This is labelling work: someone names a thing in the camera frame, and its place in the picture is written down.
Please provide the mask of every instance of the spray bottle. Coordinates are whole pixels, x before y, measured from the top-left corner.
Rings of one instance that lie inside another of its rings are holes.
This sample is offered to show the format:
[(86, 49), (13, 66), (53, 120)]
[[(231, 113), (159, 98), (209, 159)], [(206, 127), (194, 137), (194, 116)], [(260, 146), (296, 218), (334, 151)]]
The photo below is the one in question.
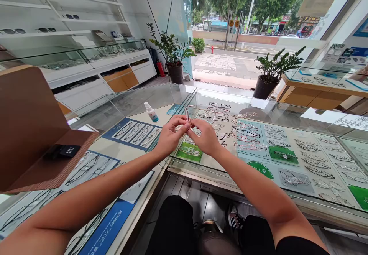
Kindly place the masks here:
[(157, 122), (158, 117), (157, 117), (157, 114), (154, 111), (154, 109), (147, 102), (145, 102), (145, 107), (147, 109), (147, 113), (150, 116), (151, 120), (154, 121), (154, 122)]

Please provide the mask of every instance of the car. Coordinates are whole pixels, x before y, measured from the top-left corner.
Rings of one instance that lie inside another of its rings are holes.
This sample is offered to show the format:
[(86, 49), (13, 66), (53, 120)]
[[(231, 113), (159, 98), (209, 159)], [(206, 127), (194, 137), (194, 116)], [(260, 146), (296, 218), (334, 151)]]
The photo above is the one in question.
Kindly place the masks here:
[(297, 35), (293, 35), (293, 34), (290, 34), (290, 35), (287, 35), (287, 36), (282, 36), (282, 37), (299, 38)]

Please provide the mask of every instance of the green logo sign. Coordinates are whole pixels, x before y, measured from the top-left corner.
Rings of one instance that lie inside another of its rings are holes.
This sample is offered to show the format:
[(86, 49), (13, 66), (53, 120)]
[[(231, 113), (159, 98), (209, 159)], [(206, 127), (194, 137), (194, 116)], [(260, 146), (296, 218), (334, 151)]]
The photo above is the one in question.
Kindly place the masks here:
[(252, 161), (249, 162), (248, 165), (252, 166), (253, 168), (255, 168), (257, 171), (259, 171), (261, 174), (264, 174), (265, 176), (267, 176), (270, 179), (274, 179), (272, 173), (269, 171), (269, 169), (267, 169), (264, 165), (262, 165), (259, 162), (256, 161)]

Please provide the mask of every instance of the fire extinguisher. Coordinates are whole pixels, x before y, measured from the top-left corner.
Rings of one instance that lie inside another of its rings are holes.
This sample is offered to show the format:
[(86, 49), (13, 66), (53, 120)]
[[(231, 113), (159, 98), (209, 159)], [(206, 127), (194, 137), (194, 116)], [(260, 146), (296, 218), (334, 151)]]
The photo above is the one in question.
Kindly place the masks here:
[(164, 77), (165, 76), (165, 72), (164, 72), (164, 69), (162, 68), (162, 64), (161, 64), (161, 62), (157, 62), (157, 67), (158, 67), (158, 70), (159, 70), (159, 72), (160, 72), (160, 76), (161, 77)]

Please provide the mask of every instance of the shoe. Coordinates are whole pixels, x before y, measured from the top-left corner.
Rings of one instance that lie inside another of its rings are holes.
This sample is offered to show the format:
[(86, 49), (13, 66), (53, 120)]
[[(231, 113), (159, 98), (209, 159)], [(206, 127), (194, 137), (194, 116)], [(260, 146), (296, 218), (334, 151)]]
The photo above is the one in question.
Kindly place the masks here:
[(234, 238), (235, 242), (239, 244), (238, 235), (244, 225), (244, 218), (239, 214), (238, 208), (230, 203), (227, 211), (227, 220), (230, 227), (230, 234)]

